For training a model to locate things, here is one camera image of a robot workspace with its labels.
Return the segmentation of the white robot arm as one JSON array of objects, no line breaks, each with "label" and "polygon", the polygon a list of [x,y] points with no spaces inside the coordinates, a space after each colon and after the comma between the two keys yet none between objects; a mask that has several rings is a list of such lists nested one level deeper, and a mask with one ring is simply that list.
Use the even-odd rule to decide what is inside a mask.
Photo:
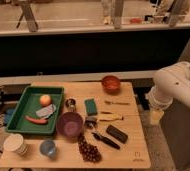
[{"label": "white robot arm", "polygon": [[190,63],[177,62],[157,70],[153,75],[154,85],[146,95],[149,102],[149,123],[158,125],[173,100],[190,109]]}]

